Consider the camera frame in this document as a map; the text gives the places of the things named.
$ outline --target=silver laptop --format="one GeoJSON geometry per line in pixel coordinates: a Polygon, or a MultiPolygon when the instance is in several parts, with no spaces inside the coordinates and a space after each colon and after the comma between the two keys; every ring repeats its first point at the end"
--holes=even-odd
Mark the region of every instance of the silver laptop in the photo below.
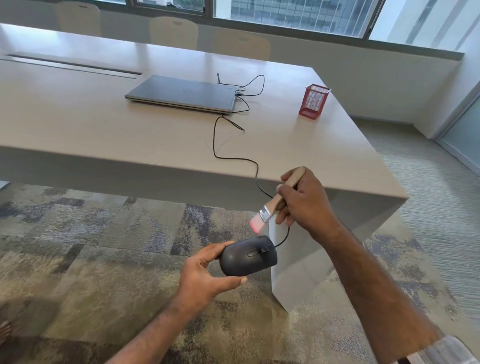
{"type": "Polygon", "coordinates": [[[231,113],[236,86],[151,76],[125,95],[133,101],[186,109],[231,113]]]}

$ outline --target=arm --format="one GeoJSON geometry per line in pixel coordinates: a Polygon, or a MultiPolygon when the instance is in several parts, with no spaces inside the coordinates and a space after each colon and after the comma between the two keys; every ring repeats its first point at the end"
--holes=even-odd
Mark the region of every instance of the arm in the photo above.
{"type": "Polygon", "coordinates": [[[176,337],[221,292],[237,288],[246,277],[214,278],[208,263],[233,242],[210,244],[185,262],[177,293],[148,326],[107,364],[159,363],[176,337]]]}
{"type": "Polygon", "coordinates": [[[277,191],[285,199],[278,208],[277,224],[286,220],[290,226],[297,221],[328,253],[380,364],[393,363],[441,338],[426,315],[338,221],[311,170],[297,190],[280,185],[277,191]]]}

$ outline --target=white chair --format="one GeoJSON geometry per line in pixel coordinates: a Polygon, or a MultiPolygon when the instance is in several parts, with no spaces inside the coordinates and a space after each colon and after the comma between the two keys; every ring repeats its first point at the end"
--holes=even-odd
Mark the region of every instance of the white chair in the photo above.
{"type": "Polygon", "coordinates": [[[160,16],[150,20],[149,28],[152,44],[197,49],[198,27],[190,20],[160,16]]]}
{"type": "Polygon", "coordinates": [[[268,61],[270,42],[261,36],[254,36],[246,32],[217,29],[214,35],[213,52],[268,61]]]}
{"type": "Polygon", "coordinates": [[[54,4],[60,31],[102,36],[100,10],[93,4],[78,1],[62,1],[54,4]]]}

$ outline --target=white table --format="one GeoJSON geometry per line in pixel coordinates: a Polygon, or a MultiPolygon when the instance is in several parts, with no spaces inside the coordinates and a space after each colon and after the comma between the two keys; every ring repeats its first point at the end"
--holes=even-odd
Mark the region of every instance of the white table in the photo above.
{"type": "MultiPolygon", "coordinates": [[[[0,179],[258,211],[266,199],[255,186],[255,166],[213,156],[215,115],[131,103],[124,95],[152,74],[216,82],[218,72],[240,85],[264,74],[250,112],[232,116],[246,132],[219,122],[219,155],[256,160],[269,191],[283,172],[308,166],[361,241],[408,198],[333,94],[319,120],[298,115],[305,87],[323,84],[312,68],[6,24],[0,49],[0,179]],[[8,54],[141,75],[40,66],[8,54]]],[[[275,243],[285,232],[270,225],[275,243]]],[[[322,248],[294,226],[278,249],[272,291],[290,311],[331,269],[322,248]]]]}

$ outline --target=black computer mouse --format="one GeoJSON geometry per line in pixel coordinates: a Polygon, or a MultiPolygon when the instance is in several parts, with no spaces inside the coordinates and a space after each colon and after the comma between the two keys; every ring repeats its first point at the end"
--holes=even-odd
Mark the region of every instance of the black computer mouse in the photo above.
{"type": "Polygon", "coordinates": [[[246,276],[277,264],[268,236],[254,236],[227,246],[220,254],[220,268],[227,276],[246,276]]]}

